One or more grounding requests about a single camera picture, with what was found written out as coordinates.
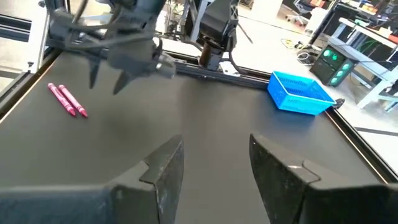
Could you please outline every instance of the office chair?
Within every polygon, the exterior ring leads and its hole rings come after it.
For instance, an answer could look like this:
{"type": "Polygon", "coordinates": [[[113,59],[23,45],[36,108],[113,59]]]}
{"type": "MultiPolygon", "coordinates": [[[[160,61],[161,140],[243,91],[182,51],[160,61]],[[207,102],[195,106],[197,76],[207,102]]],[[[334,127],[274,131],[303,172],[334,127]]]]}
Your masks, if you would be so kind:
{"type": "Polygon", "coordinates": [[[285,18],[287,19],[287,22],[290,22],[292,19],[294,19],[294,22],[300,23],[300,27],[304,26],[305,18],[302,15],[311,12],[312,9],[316,8],[316,6],[305,2],[305,0],[295,0],[293,4],[298,9],[298,15],[287,15],[285,18]]]}

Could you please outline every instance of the blue basket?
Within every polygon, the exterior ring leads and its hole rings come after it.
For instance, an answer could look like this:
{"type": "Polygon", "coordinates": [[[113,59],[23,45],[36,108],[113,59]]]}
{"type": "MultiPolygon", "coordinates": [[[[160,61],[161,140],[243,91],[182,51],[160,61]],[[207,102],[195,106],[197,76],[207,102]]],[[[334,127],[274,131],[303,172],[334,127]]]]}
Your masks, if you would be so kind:
{"type": "Polygon", "coordinates": [[[268,92],[280,110],[318,115],[336,102],[313,79],[273,72],[268,92]]]}

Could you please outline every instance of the desk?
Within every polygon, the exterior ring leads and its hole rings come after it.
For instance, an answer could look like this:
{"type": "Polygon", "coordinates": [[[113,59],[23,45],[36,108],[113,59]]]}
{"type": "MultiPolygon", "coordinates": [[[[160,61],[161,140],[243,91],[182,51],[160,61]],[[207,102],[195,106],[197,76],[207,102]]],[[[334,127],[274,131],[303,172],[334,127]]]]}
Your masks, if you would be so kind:
{"type": "Polygon", "coordinates": [[[249,159],[251,133],[349,179],[379,182],[325,113],[280,111],[266,91],[181,75],[140,78],[113,96],[119,71],[102,63],[92,90],[89,71],[85,58],[61,54],[0,122],[0,188],[92,184],[175,134],[185,148],[176,223],[269,223],[249,159]],[[69,116],[49,82],[65,84],[90,117],[69,116]]]}
{"type": "Polygon", "coordinates": [[[341,22],[339,28],[335,31],[332,37],[329,39],[329,43],[331,45],[337,46],[343,49],[345,52],[349,53],[352,57],[358,59],[360,64],[379,77],[382,81],[374,85],[369,80],[366,80],[361,75],[357,74],[357,78],[361,79],[360,81],[366,82],[368,85],[371,86],[372,90],[358,103],[359,108],[364,108],[368,103],[372,102],[375,98],[380,98],[383,100],[390,100],[390,101],[398,101],[398,97],[389,96],[387,93],[384,92],[384,89],[391,86],[398,79],[398,68],[396,67],[393,71],[389,71],[388,69],[384,68],[382,65],[374,62],[369,57],[363,55],[361,52],[358,52],[356,49],[361,45],[361,41],[355,40],[361,35],[364,34],[368,37],[377,40],[378,42],[390,47],[395,48],[396,43],[393,41],[375,33],[373,30],[369,30],[365,27],[355,24],[345,18],[340,18],[339,21],[341,22]],[[352,33],[351,37],[346,41],[343,42],[338,39],[339,35],[345,29],[346,26],[352,27],[354,32],[352,33]]]}

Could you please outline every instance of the black cable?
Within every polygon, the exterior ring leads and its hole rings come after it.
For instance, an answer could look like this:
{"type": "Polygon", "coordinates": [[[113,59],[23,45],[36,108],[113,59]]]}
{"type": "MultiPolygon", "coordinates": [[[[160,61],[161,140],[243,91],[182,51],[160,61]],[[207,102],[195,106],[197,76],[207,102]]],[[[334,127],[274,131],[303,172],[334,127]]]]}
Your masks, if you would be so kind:
{"type": "Polygon", "coordinates": [[[236,65],[234,58],[232,57],[232,50],[233,50],[233,42],[234,42],[234,38],[231,35],[232,31],[229,33],[229,51],[228,51],[228,57],[229,57],[229,61],[231,62],[232,66],[235,68],[235,70],[241,74],[241,75],[247,75],[247,73],[243,70],[241,70],[241,68],[239,68],[239,66],[236,65]]]}
{"type": "MultiPolygon", "coordinates": [[[[109,23],[113,23],[116,20],[116,18],[118,18],[118,16],[120,15],[120,12],[121,12],[121,5],[120,4],[115,5],[114,10],[113,10],[113,15],[109,19],[109,23]]],[[[105,33],[103,39],[107,39],[109,34],[110,34],[110,32],[107,31],[105,33]]]]}
{"type": "MultiPolygon", "coordinates": [[[[46,6],[51,6],[51,0],[44,0],[46,6]]],[[[61,18],[61,16],[58,16],[57,13],[58,11],[52,11],[49,8],[47,8],[50,18],[53,19],[55,22],[58,22],[59,24],[66,26],[69,29],[75,29],[79,30],[82,32],[88,32],[88,31],[95,31],[95,30],[100,30],[100,29],[108,29],[108,30],[137,30],[138,27],[132,24],[101,24],[101,25],[93,25],[93,26],[86,26],[86,25],[80,25],[78,23],[74,24],[71,22],[67,22],[64,19],[61,18]]]]}
{"type": "Polygon", "coordinates": [[[313,65],[315,61],[314,59],[312,59],[311,57],[317,57],[317,52],[315,49],[310,48],[310,49],[303,49],[299,52],[297,52],[297,61],[303,65],[313,65]],[[300,58],[302,54],[306,53],[308,55],[308,57],[306,58],[300,58]]]}
{"type": "Polygon", "coordinates": [[[253,40],[249,37],[248,33],[243,29],[242,25],[238,23],[238,27],[241,28],[243,34],[246,36],[246,38],[250,41],[251,44],[253,44],[253,40]]]}
{"type": "MultiPolygon", "coordinates": [[[[82,2],[79,5],[79,8],[77,10],[77,13],[75,14],[75,16],[73,16],[72,19],[72,24],[77,24],[81,15],[83,15],[86,6],[87,6],[88,0],[82,0],[82,2]]],[[[65,46],[72,44],[72,36],[73,36],[73,31],[71,31],[68,35],[67,38],[65,39],[65,46]]]]}
{"type": "Polygon", "coordinates": [[[130,34],[126,36],[120,36],[118,38],[113,38],[109,40],[101,40],[98,42],[90,42],[83,44],[73,44],[73,43],[65,43],[65,47],[73,50],[86,50],[86,49],[97,49],[100,47],[109,47],[116,44],[125,44],[128,42],[137,42],[143,40],[151,40],[154,34],[148,32],[141,32],[137,34],[130,34]]]}
{"type": "Polygon", "coordinates": [[[73,24],[76,24],[79,21],[81,15],[83,15],[83,12],[85,11],[85,9],[87,7],[87,3],[88,3],[88,0],[82,0],[82,2],[79,5],[79,8],[77,9],[75,16],[72,19],[73,24]]]}
{"type": "Polygon", "coordinates": [[[249,20],[255,21],[255,22],[260,22],[260,23],[265,24],[265,25],[269,25],[269,26],[272,26],[272,27],[275,27],[275,28],[279,28],[279,29],[282,29],[282,30],[290,31],[290,32],[293,32],[293,33],[296,33],[296,34],[301,34],[301,35],[309,37],[309,35],[302,34],[301,32],[297,32],[297,31],[290,30],[290,29],[285,29],[283,27],[275,26],[274,24],[269,24],[269,23],[266,23],[266,22],[258,21],[258,20],[255,20],[255,19],[248,18],[246,16],[239,15],[239,17],[242,17],[242,18],[245,18],[245,19],[249,19],[249,20]]]}

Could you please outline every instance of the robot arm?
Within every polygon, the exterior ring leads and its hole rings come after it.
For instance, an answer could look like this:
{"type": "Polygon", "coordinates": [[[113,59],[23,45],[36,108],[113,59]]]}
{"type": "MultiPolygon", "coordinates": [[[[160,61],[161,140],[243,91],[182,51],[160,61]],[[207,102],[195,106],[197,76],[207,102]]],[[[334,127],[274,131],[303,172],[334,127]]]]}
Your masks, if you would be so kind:
{"type": "Polygon", "coordinates": [[[50,35],[62,39],[66,49],[79,51],[88,57],[90,88],[95,85],[100,65],[100,54],[108,48],[108,63],[122,70],[114,87],[114,94],[138,77],[153,73],[172,78],[175,65],[162,52],[162,40],[153,41],[156,20],[166,0],[99,0],[111,6],[114,14],[108,24],[87,26],[81,20],[88,0],[83,0],[75,15],[55,8],[45,0],[50,14],[50,35]]]}
{"type": "Polygon", "coordinates": [[[344,177],[258,134],[249,153],[271,224],[397,223],[394,184],[344,177]]]}

